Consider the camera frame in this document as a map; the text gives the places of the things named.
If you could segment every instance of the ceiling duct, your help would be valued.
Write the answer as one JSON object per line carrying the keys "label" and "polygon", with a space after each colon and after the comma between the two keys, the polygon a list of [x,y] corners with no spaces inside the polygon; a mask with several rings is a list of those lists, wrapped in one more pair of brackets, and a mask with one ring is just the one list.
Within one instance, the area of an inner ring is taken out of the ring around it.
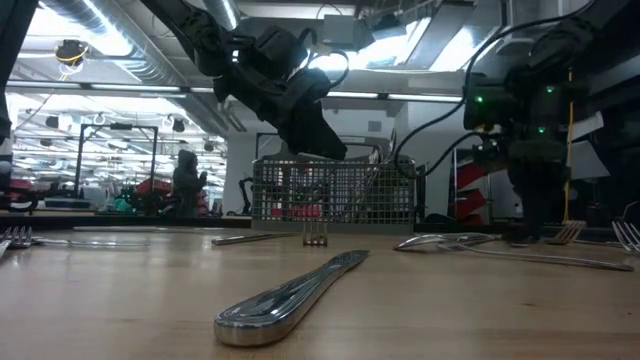
{"label": "ceiling duct", "polygon": [[409,56],[407,65],[429,69],[462,29],[474,8],[475,2],[443,0]]}
{"label": "ceiling duct", "polygon": [[233,0],[202,0],[205,9],[223,28],[231,31],[240,25],[240,9]]}
{"label": "ceiling duct", "polygon": [[[117,31],[132,46],[131,53],[127,56],[135,59],[118,61],[117,64],[143,84],[186,84],[182,75],[115,1],[42,0],[41,3],[56,14],[85,27],[96,36],[97,41],[110,41],[107,35]],[[229,129],[224,118],[211,107],[215,104],[206,104],[194,95],[167,100],[183,108],[193,121],[207,133],[225,135]]]}

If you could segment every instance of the yellow cable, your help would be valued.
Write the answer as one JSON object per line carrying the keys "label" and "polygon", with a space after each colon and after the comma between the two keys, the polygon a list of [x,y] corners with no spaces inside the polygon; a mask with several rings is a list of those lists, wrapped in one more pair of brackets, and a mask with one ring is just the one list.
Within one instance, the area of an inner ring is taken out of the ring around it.
{"label": "yellow cable", "polygon": [[87,51],[89,51],[89,47],[84,48],[84,51],[80,55],[76,55],[76,56],[68,58],[68,59],[63,59],[63,58],[59,58],[59,57],[56,56],[56,59],[58,59],[58,61],[60,61],[60,62],[73,61],[73,65],[75,65],[76,61],[78,61],[78,59],[83,57],[87,53]]}
{"label": "yellow cable", "polygon": [[[73,60],[73,63],[71,64],[71,66],[74,66],[74,65],[76,64],[76,62],[78,62],[78,59]],[[71,73],[70,73],[70,72],[65,73],[65,74],[62,76],[62,79],[61,79],[60,81],[65,81],[65,80],[67,80],[67,78],[69,77],[69,75],[71,75]]]}
{"label": "yellow cable", "polygon": [[[573,81],[573,71],[569,71],[569,81]],[[573,102],[569,104],[569,179],[564,190],[564,222],[569,221],[569,190],[571,182],[571,171],[573,167],[573,158],[571,154],[571,143],[573,142]]]}

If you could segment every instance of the cable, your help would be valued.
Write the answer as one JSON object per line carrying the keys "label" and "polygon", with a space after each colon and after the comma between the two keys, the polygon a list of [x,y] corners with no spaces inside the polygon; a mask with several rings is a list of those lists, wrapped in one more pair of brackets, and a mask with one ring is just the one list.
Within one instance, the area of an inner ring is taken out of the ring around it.
{"label": "cable", "polygon": [[331,53],[340,55],[347,61],[347,67],[342,72],[342,75],[340,75],[338,80],[331,83],[331,89],[333,89],[334,87],[340,85],[344,81],[344,79],[347,78],[347,75],[349,75],[349,56],[342,50],[332,50]]}
{"label": "cable", "polygon": [[[76,62],[78,61],[78,59],[80,59],[82,57],[82,55],[76,56],[73,61],[73,64],[71,64],[71,66],[74,66],[76,64]],[[65,73],[63,74],[59,81],[65,81],[67,80],[67,78],[69,77],[69,73]],[[56,93],[56,90],[54,89],[43,101],[42,104],[40,104],[40,106],[36,109],[36,111],[34,111],[31,115],[29,115],[29,117],[23,121],[20,125],[16,126],[16,131],[21,129],[23,126],[27,125],[36,115],[38,115],[38,113],[40,112],[40,110],[42,110],[42,108],[47,104],[47,102],[49,102],[49,100],[51,99],[51,97],[53,97],[53,95]]]}
{"label": "cable", "polygon": [[440,164],[444,161],[444,159],[447,158],[447,156],[456,148],[456,146],[460,145],[462,142],[464,142],[465,140],[467,140],[470,137],[473,136],[477,136],[481,139],[484,139],[487,134],[484,133],[479,133],[479,132],[470,132],[470,133],[466,133],[464,135],[462,135],[458,140],[454,141],[453,144],[451,144],[447,150],[444,151],[444,154],[442,154],[442,156],[440,156],[440,158],[433,164],[433,166],[427,170],[427,172],[424,174],[424,176],[429,176],[431,175],[431,173],[438,168],[438,166],[440,166]]}
{"label": "cable", "polygon": [[313,49],[315,48],[315,46],[318,44],[318,33],[316,32],[315,29],[312,28],[306,28],[304,30],[302,30],[302,32],[300,33],[300,36],[298,36],[298,42],[300,43],[300,45],[304,44],[305,40],[307,39],[307,37],[311,35],[311,49],[309,50],[309,56],[307,56],[307,63],[304,64],[304,68],[308,68],[309,64],[311,64],[311,61],[313,60],[313,57],[315,56],[315,53],[313,52]]}
{"label": "cable", "polygon": [[[153,29],[154,32],[156,31],[156,18],[157,16],[151,15],[151,29]],[[158,39],[166,39],[168,37],[174,37],[174,36],[171,36],[170,34],[172,34],[171,30],[167,30],[163,34],[160,34],[160,35],[154,34],[154,36],[157,37]]]}
{"label": "cable", "polygon": [[[569,71],[569,82],[573,81],[573,71]],[[573,143],[573,102],[569,104],[569,174],[572,172],[573,155],[571,154],[571,144]],[[567,184],[564,189],[564,222],[569,221],[569,190],[571,190],[571,175],[567,179]]]}
{"label": "cable", "polygon": [[89,51],[89,47],[87,46],[87,47],[84,48],[84,51],[80,55],[76,55],[76,56],[73,56],[73,57],[70,57],[70,58],[67,58],[67,59],[58,57],[56,55],[56,59],[58,59],[58,61],[60,61],[60,62],[73,62],[73,65],[75,65],[76,61],[80,60],[80,58],[85,56],[88,51]]}
{"label": "cable", "polygon": [[340,15],[344,15],[344,14],[342,13],[342,10],[338,9],[338,7],[337,7],[337,6],[335,6],[335,5],[333,5],[333,4],[329,4],[329,3],[324,3],[324,4],[322,4],[322,5],[320,6],[320,8],[318,9],[318,12],[316,13],[316,20],[320,19],[320,11],[322,11],[322,9],[324,9],[324,7],[325,7],[325,6],[327,6],[327,5],[331,6],[331,7],[332,7],[332,8],[334,8],[334,9],[336,9],[336,11],[338,12],[338,14],[340,14]]}
{"label": "cable", "polygon": [[476,61],[478,60],[478,58],[480,57],[480,55],[487,49],[489,48],[489,46],[491,46],[494,42],[504,38],[507,35],[513,34],[515,32],[521,31],[521,30],[525,30],[528,28],[532,28],[532,27],[536,27],[536,26],[540,26],[540,25],[544,25],[544,24],[548,24],[548,23],[554,23],[554,22],[559,22],[559,21],[563,21],[569,18],[574,17],[575,15],[581,13],[583,10],[588,9],[589,7],[591,7],[591,5],[594,3],[595,0],[591,0],[589,1],[588,4],[586,4],[585,6],[581,7],[580,9],[569,13],[567,15],[563,15],[563,16],[557,16],[557,17],[553,17],[553,18],[548,18],[548,19],[542,19],[542,20],[536,20],[536,21],[532,21],[532,22],[528,22],[525,24],[521,24],[518,26],[514,26],[512,28],[509,28],[507,30],[504,30],[496,35],[494,35],[493,37],[491,37],[489,40],[487,40],[482,46],[480,46],[480,48],[478,49],[478,51],[476,51],[476,53],[471,57],[471,60],[469,60],[469,65],[467,66],[467,71],[465,72],[465,78],[464,78],[464,87],[462,88],[462,98],[460,99],[460,101],[449,111],[447,111],[445,114],[435,118],[434,120],[431,120],[423,125],[418,126],[417,128],[415,128],[413,131],[411,131],[409,133],[409,135],[407,135],[401,142],[400,145],[398,145],[398,149],[396,150],[395,154],[393,155],[393,164],[394,167],[396,168],[396,170],[400,173],[400,175],[402,175],[405,178],[408,179],[415,179],[416,176],[414,175],[410,175],[408,173],[406,173],[404,170],[402,170],[400,168],[400,164],[399,164],[399,158],[400,158],[400,151],[402,150],[402,148],[406,145],[406,143],[411,140],[412,137],[414,137],[417,133],[419,133],[420,131],[433,126],[443,120],[446,120],[447,118],[449,118],[451,115],[455,114],[458,110],[460,110],[462,108],[462,106],[464,105],[466,99],[467,99],[467,90],[469,88],[469,84],[471,82],[471,75],[472,72],[471,70],[473,69],[473,66],[475,65]]}

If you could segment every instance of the hood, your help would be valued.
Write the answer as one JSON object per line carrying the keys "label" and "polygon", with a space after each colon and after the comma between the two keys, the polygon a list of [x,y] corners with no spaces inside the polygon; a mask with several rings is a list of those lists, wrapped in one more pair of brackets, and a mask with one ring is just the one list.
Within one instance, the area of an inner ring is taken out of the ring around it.
{"label": "hood", "polygon": [[181,169],[189,169],[189,164],[196,158],[196,154],[187,150],[178,152],[178,167]]}

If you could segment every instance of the pipe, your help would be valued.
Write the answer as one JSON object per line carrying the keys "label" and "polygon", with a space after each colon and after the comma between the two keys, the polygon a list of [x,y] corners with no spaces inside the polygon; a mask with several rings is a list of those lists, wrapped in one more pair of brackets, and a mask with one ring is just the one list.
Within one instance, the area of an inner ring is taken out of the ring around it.
{"label": "pipe", "polygon": [[[109,41],[106,35],[117,31],[133,47],[134,58],[143,61],[119,61],[117,64],[143,84],[185,85],[182,75],[149,40],[129,15],[113,0],[43,0],[56,14],[84,26],[97,37]],[[225,119],[214,108],[194,95],[183,99],[168,99],[187,113],[202,130],[224,135],[229,129]]]}
{"label": "pipe", "polygon": [[226,30],[231,31],[240,24],[240,9],[233,0],[203,0],[205,9]]}

